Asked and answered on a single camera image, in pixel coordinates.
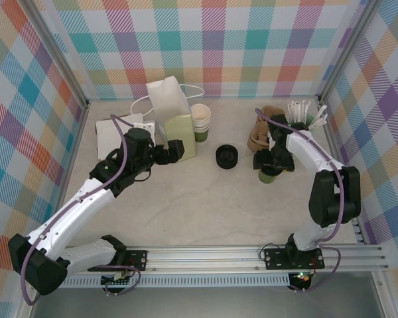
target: black cup lid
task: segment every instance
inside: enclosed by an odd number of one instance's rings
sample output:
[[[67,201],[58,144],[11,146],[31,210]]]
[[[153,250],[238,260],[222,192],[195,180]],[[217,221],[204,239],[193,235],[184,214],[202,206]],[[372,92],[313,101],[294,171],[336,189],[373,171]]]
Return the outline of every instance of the black cup lid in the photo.
[[[218,147],[216,153],[217,165],[223,169],[232,169],[237,164],[239,153],[230,144]]]

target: green paper cup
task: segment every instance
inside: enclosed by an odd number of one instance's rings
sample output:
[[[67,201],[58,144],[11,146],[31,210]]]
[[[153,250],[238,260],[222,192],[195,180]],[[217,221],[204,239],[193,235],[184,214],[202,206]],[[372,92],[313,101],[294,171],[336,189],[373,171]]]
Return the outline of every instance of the green paper cup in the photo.
[[[306,126],[309,126],[311,124],[311,122],[314,120],[314,116],[311,114],[306,114]]]
[[[194,132],[194,140],[196,142],[204,142],[208,138],[208,131],[206,130],[204,132]]]
[[[272,169],[260,170],[258,172],[258,178],[264,184],[270,184],[274,182],[274,180],[276,180],[279,174],[281,174],[281,170],[272,170]]]

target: cable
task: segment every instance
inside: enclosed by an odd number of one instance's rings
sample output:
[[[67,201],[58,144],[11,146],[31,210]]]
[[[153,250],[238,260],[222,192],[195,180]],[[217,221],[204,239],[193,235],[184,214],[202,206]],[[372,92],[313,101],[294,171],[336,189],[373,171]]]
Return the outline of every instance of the cable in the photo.
[[[261,253],[263,252],[264,248],[267,247],[267,246],[269,246],[269,245],[276,246],[276,247],[280,250],[280,246],[279,246],[279,245],[276,245],[276,244],[274,244],[274,243],[268,243],[268,244],[264,245],[263,248],[259,251],[259,254],[258,254],[259,258],[260,258],[263,262],[265,262],[265,260],[262,258]]]
[[[313,146],[313,147],[322,155],[322,157],[327,161],[327,163],[329,163],[329,165],[333,168],[333,171],[334,171],[336,177],[338,178],[339,190],[340,190],[339,216],[338,216],[338,220],[337,220],[337,222],[336,222],[336,226],[335,226],[335,228],[334,228],[332,234],[330,234],[330,235],[329,235],[328,237],[326,237],[326,238],[320,238],[320,239],[316,240],[315,243],[318,244],[318,243],[320,243],[320,242],[328,242],[329,240],[331,240],[332,238],[334,238],[335,235],[336,235],[336,233],[339,231],[340,225],[341,225],[341,223],[342,223],[342,218],[343,218],[343,216],[344,216],[345,191],[344,191],[344,184],[343,184],[343,182],[342,182],[342,177],[341,177],[341,175],[340,175],[340,173],[339,173],[337,167],[336,167],[335,164],[332,162],[332,160],[330,159],[330,157],[325,153],[325,151],[324,151],[323,149],[321,149],[321,147],[320,147],[317,143],[315,143],[312,139],[308,138],[305,134],[302,134],[300,131],[298,131],[298,130],[296,130],[296,129],[290,127],[290,126],[287,126],[287,125],[278,123],[277,121],[271,120],[268,116],[266,116],[266,115],[265,115],[260,109],[258,109],[258,108],[255,108],[255,112],[256,112],[259,116],[261,116],[262,118],[264,118],[267,122],[269,122],[269,123],[271,123],[271,124],[273,124],[273,125],[276,125],[276,126],[278,126],[278,127],[285,128],[285,129],[287,129],[287,130],[289,130],[289,131],[292,131],[293,133],[295,133],[295,134],[301,136],[303,139],[305,139],[307,142],[309,142],[309,143],[311,144],[311,146]],[[338,261],[337,261],[335,267],[333,268],[333,271],[331,271],[331,273],[329,274],[329,276],[328,276],[325,280],[321,281],[319,284],[317,284],[317,285],[315,285],[315,286],[309,288],[309,289],[308,289],[308,292],[311,292],[311,291],[313,291],[313,290],[319,288],[320,286],[324,285],[329,279],[332,278],[332,276],[334,275],[334,273],[337,271],[337,269],[338,269],[338,267],[339,267],[340,260],[341,260],[341,257],[342,257],[341,254],[340,254],[340,251],[339,251],[337,248],[335,248],[335,247],[323,246],[323,245],[322,245],[322,246],[320,246],[320,248],[323,248],[323,249],[326,249],[326,250],[335,250],[335,251],[338,253]]]
[[[133,261],[132,259],[128,259],[128,261],[131,262],[131,263],[133,264],[133,267],[135,267],[135,263],[134,263],[134,261]],[[133,271],[132,275],[130,275],[130,276],[128,276],[128,277],[130,277],[130,278],[133,277],[133,276],[134,276],[134,273],[135,273],[135,272]]]
[[[119,293],[111,293],[107,287],[110,283],[106,283],[105,284],[105,291],[107,292],[107,295],[112,295],[112,296],[121,296],[125,293],[130,292],[131,290],[133,290],[135,288],[135,286],[139,285],[140,283],[140,278],[141,278],[141,272],[140,270],[136,269],[136,267],[132,267],[132,266],[124,266],[124,265],[103,265],[103,266],[97,266],[97,268],[114,268],[116,270],[132,270],[134,272],[136,272],[139,277],[137,278],[137,281],[134,283],[134,285],[132,285],[131,287],[125,288],[123,291],[119,292]]]
[[[136,179],[134,179],[134,182],[144,182],[144,181],[146,181],[147,179],[149,179],[149,178],[151,177],[151,175],[152,175],[152,170],[149,169],[148,172],[149,172],[149,175],[148,175],[145,179],[142,179],[142,180],[136,180]]]
[[[44,238],[46,236],[46,234],[50,231],[50,229],[53,227],[53,225],[55,225],[56,222],[59,221],[59,219],[61,217],[63,217],[66,212],[71,210],[71,208],[73,208],[73,206],[75,206],[77,203],[83,202],[83,200],[87,199],[89,196],[91,196],[91,195],[97,193],[98,191],[104,189],[105,187],[107,187],[110,183],[112,183],[113,181],[115,181],[119,177],[119,175],[123,172],[123,170],[125,168],[125,164],[127,163],[127,159],[128,159],[127,143],[125,141],[124,134],[123,134],[121,128],[119,127],[119,125],[117,124],[116,121],[121,121],[122,123],[124,123],[126,125],[129,125],[130,127],[134,127],[134,126],[132,124],[124,121],[123,119],[120,119],[118,116],[115,116],[115,115],[111,115],[111,119],[112,119],[112,122],[115,125],[116,129],[118,130],[119,136],[121,137],[121,141],[122,141],[122,147],[123,147],[122,164],[119,167],[119,170],[117,171],[117,173],[112,178],[110,178],[108,181],[106,181],[104,184],[98,186],[97,188],[95,188],[91,192],[88,192],[88,193],[80,196],[78,198],[79,201],[78,200],[73,200],[70,204],[68,204],[68,206],[66,208],[64,208],[53,220],[51,220],[51,222],[46,226],[46,228],[43,230],[43,232],[41,232],[41,234],[38,236],[38,238],[34,241],[34,244],[28,250],[27,255],[25,255],[24,261],[22,263],[21,281],[20,281],[20,283],[21,283],[22,296],[23,296],[25,302],[29,306],[34,305],[38,301],[38,299],[40,297],[40,294],[37,293],[35,295],[34,300],[31,301],[31,299],[29,298],[28,292],[27,292],[27,283],[25,282],[25,276],[26,276],[26,272],[27,272],[28,261],[29,261],[30,257],[33,255],[33,252],[35,251],[35,248],[37,247],[37,245],[40,243],[42,238]]]
[[[313,258],[311,258],[311,262],[312,262],[312,267],[314,267],[314,273],[313,273],[313,275],[315,276],[315,275],[317,275],[316,261],[315,261]]]
[[[201,97],[201,96],[203,96],[203,95],[205,94],[204,89],[201,88],[201,87],[199,87],[199,86],[188,85],[188,84],[179,84],[179,85],[180,85],[180,86],[188,86],[188,87],[198,88],[198,89],[200,89],[200,90],[202,91],[201,94],[189,96],[189,97],[186,97],[186,99],[193,98],[193,97]],[[148,95],[148,96],[144,96],[144,97],[142,97],[142,98],[139,98],[139,99],[135,100],[135,101],[131,104],[131,106],[130,106],[130,113],[133,114],[133,106],[134,106],[134,104],[136,104],[136,102],[141,101],[142,99],[146,99],[146,98],[149,98],[149,95]],[[146,115],[149,114],[152,110],[153,110],[153,106],[152,106],[151,109],[149,109],[149,111],[148,111],[147,113],[145,113],[145,114],[143,114],[143,115],[141,115],[141,116],[142,116],[142,117],[143,117],[143,116],[146,116]]]

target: metal frame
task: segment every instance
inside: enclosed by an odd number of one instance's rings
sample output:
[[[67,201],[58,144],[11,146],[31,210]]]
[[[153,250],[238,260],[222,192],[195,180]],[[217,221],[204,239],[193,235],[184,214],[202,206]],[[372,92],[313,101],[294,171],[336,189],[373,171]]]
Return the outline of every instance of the metal frame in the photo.
[[[322,100],[317,103],[317,108],[322,106]],[[338,145],[336,144],[334,138],[334,131],[330,125],[324,126],[324,133],[326,135],[328,145],[330,148],[330,152],[333,157],[338,161],[342,162],[342,156],[340,155],[340,150]],[[364,225],[360,218],[356,218],[353,220],[353,225],[356,225],[354,231],[356,232],[356,236],[358,238],[358,242],[362,242],[362,244],[369,244],[370,239],[366,233],[363,231]],[[393,300],[393,293],[389,288],[389,284],[387,283],[387,272],[385,271],[372,271],[374,285],[379,296],[379,300],[383,309],[383,312],[386,317],[398,318],[398,310],[395,306],[395,302]]]
[[[68,167],[64,175],[64,180],[62,182],[62,187],[60,188],[58,202],[56,204],[56,211],[60,209],[64,204],[66,190],[68,189],[69,181],[72,175],[72,169],[74,169],[75,159],[77,158],[78,149],[80,147],[82,133],[84,132],[84,127],[86,126],[87,116],[89,109],[86,108],[82,111],[80,128],[78,129],[77,137],[75,138],[74,147],[72,148],[71,157],[69,159]]]
[[[351,56],[355,53],[356,48],[360,44],[361,39],[363,38],[365,31],[367,30],[367,27],[373,20],[377,10],[382,3],[383,0],[368,1],[367,6],[364,8],[362,16],[360,17],[356,27],[352,31],[350,39],[346,43],[338,62],[334,66],[334,69],[330,74],[328,81],[326,82],[326,85],[322,90],[322,93],[320,94],[321,100],[327,100],[327,97],[330,95],[330,93],[338,83],[342,72],[345,70],[345,67],[350,61]]]
[[[339,272],[380,272],[389,269],[379,245],[337,244],[331,246],[338,248],[342,253]],[[299,271],[266,270],[264,262],[258,257],[261,245],[127,248],[148,251],[147,268],[142,272],[139,287],[287,286],[289,284],[289,280],[286,281],[287,275]],[[333,250],[323,250],[323,257],[326,267],[319,272],[331,272],[338,259],[337,253]],[[82,272],[66,279],[60,288],[100,288],[103,287],[100,284],[101,275],[117,273],[117,271]],[[210,277],[217,279],[217,283],[207,282],[206,280]],[[180,278],[187,278],[187,281],[173,282]],[[204,281],[193,284],[192,278]],[[135,281],[118,285],[126,287],[134,284]]]
[[[77,102],[80,105],[83,105],[84,108],[87,108],[88,100],[84,95],[78,80],[72,72],[71,67],[63,56],[63,53],[60,50],[58,43],[54,39],[53,34],[48,29],[46,22],[33,3],[33,0],[18,0],[18,2],[22,10],[27,15],[29,21],[37,31],[38,36],[44,44],[44,47],[47,49],[54,63],[62,73],[63,78],[69,85],[74,97],[77,99]]]

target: colorful plaid wall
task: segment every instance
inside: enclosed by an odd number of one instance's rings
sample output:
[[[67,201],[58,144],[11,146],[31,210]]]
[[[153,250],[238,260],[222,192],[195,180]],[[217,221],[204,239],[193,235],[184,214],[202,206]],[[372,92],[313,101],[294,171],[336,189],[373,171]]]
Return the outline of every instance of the colorful plaid wall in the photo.
[[[101,99],[147,95],[145,83],[171,75],[206,96],[315,95],[365,2],[36,0],[86,95]]]
[[[362,174],[362,221],[385,247],[398,305],[398,0],[385,0],[328,99],[347,164]]]
[[[54,212],[81,113],[17,0],[1,0],[0,318],[21,296],[7,242]]]

